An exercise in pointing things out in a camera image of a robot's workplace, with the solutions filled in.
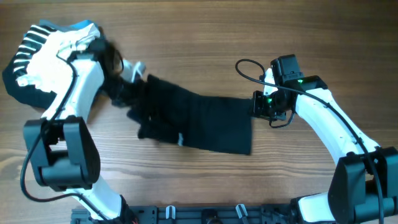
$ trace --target wooden table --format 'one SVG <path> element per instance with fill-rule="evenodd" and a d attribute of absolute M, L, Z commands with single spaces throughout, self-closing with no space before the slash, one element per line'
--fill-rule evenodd
<path fill-rule="evenodd" d="M 263 86 L 240 77 L 234 64 L 251 58 L 269 66 L 296 54 L 306 75 L 319 75 L 346 114 L 382 146 L 398 146 L 398 5 L 362 1 L 60 1 L 0 5 L 0 68 L 16 53 L 22 34 L 39 19 L 60 25 L 91 19 L 108 39 L 147 71 L 202 95 L 251 97 Z M 259 75 L 255 66 L 244 72 Z M 28 201 L 19 188 L 26 154 L 22 127 L 43 111 L 22 105 L 0 84 L 0 222 L 68 223 L 72 198 Z M 127 109 L 105 97 L 88 127 L 101 155 L 101 174 L 130 205 L 286 203 L 326 192 L 335 165 L 301 118 L 288 128 L 254 121 L 252 156 L 217 154 L 138 140 Z M 38 187 L 32 171 L 29 190 Z M 386 223 L 397 223 L 387 218 Z"/>

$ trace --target black cloth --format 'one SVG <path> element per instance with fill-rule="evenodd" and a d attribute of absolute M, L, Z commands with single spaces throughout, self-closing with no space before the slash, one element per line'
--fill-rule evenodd
<path fill-rule="evenodd" d="M 46 93 L 38 90 L 35 85 L 19 86 L 16 81 L 17 74 L 13 72 L 14 59 L 15 56 L 11 59 L 6 69 L 2 71 L 2 80 L 7 93 L 23 104 L 44 109 L 50 107 L 57 94 L 53 91 Z"/>
<path fill-rule="evenodd" d="M 127 116 L 138 138 L 233 154 L 251 153 L 251 100 L 201 96 L 149 75 Z"/>

